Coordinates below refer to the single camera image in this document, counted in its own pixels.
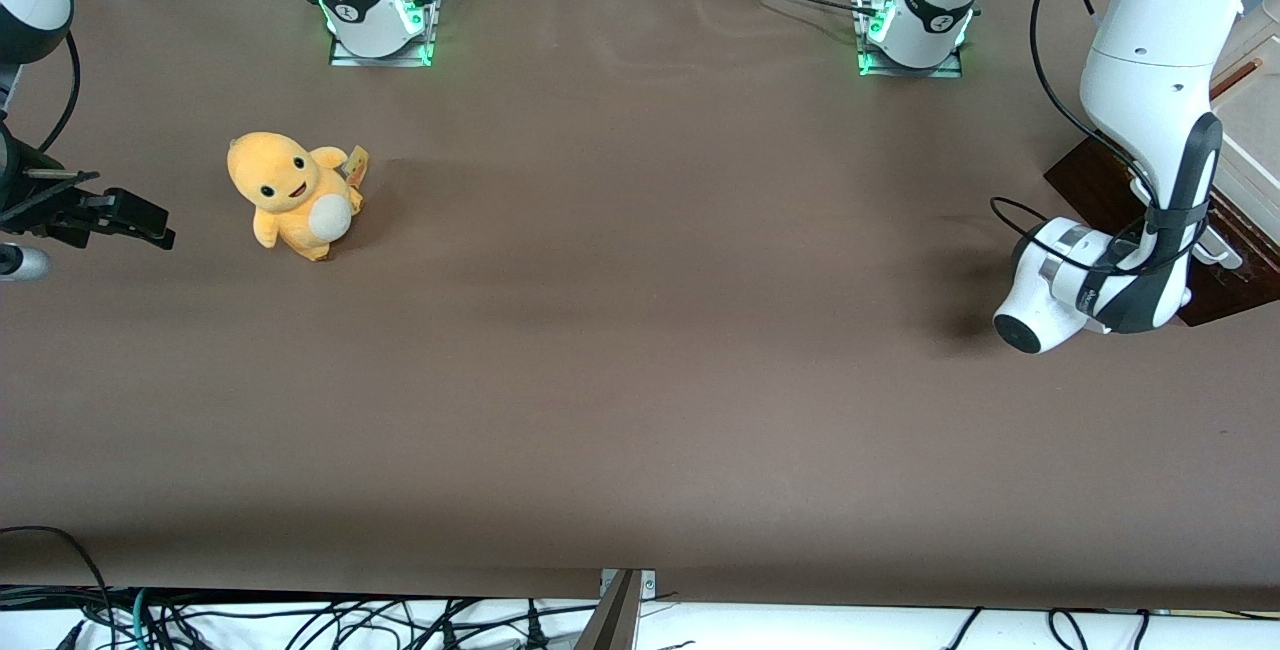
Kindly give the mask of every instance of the yellow plush toy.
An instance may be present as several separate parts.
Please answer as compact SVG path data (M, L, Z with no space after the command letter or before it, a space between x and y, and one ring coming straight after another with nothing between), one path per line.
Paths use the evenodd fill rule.
M280 237L308 261L323 261L329 243L343 237L360 212L360 182L369 155L338 148L302 148L275 132L250 132L232 141L227 170L236 188L256 205L253 235L264 248Z

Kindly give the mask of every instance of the brown wooden board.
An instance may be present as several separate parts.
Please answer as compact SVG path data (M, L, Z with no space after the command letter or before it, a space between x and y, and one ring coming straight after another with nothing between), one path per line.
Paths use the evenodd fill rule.
M982 0L960 81L860 77L791 0L445 0L429 70L326 67L303 0L76 1L54 157L178 242L0 287L0 523L108 582L1276 605L1276 305L1039 358L989 328L988 196L1070 212L1030 0ZM1092 23L1043 13L1074 99ZM19 138L67 79L28 68ZM253 241L247 131L369 150L332 262ZM0 582L88 582L36 543Z

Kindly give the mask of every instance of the white round belly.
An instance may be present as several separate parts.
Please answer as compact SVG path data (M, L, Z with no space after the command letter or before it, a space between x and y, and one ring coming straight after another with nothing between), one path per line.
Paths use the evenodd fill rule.
M342 194L321 194L311 205L307 225L320 241L337 241L351 226L351 203Z

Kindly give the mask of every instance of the metal bracket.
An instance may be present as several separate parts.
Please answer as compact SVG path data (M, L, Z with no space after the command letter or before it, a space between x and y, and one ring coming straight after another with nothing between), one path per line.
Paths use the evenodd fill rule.
M640 600L645 592L658 590L654 572L607 569L600 573L600 587L604 598L595 605L573 650L632 650L636 623L640 621Z
M1226 270L1236 270L1236 267L1244 264L1240 253L1236 253L1231 246L1226 244L1220 232L1213 230L1208 225L1204 226L1204 232L1202 232L1194 248L1192 248L1192 255L1202 264L1220 264Z
M620 571L600 571L600 598L609 591L609 585ZM640 599L653 600L658 595L658 571L637 571L640 573Z

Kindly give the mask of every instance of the white floor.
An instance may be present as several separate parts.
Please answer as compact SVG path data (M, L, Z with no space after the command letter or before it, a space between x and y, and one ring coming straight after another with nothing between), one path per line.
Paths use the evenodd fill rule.
M540 609L579 605L582 600L539 601ZM443 609L443 601L410 603L413 619L429 624ZM232 613L269 613L291 609L320 609L314 604L220 605ZM525 600L485 600L470 608L456 622L489 622L521 617ZM403 619L401 608L392 617ZM543 631L557 637L580 631L590 613L552 615L541 619ZM918 608L826 608L795 605L728 605L700 603L646 603L641 609L636 650L663 650L694 641L690 650L744 649L841 649L841 650L941 650L955 636L968 610ZM1125 614L1076 613L1091 650L1128 650L1133 646L1139 618ZM81 619L74 610L0 612L0 649L50 650ZM214 650L282 650L307 617L270 619L196 618L205 641ZM351 623L358 622L353 617ZM122 622L129 622L122 613ZM408 641L406 627L376 619L372 624L399 632ZM317 628L319 623L311 626ZM1062 623L1061 632L1074 641ZM485 632L466 645L471 650L507 649L521 640L509 628ZM109 641L106 628L86 623L77 650L93 650ZM333 631L316 638L308 650L333 645ZM133 644L122 638L122 649ZM342 650L396 650L388 632L357 631L342 644ZM440 650L435 637L428 650ZM1046 614L1024 610L983 610L969 630L963 650L1055 650ZM1275 650L1280 647L1280 622L1235 618L1194 618L1152 615L1142 650Z

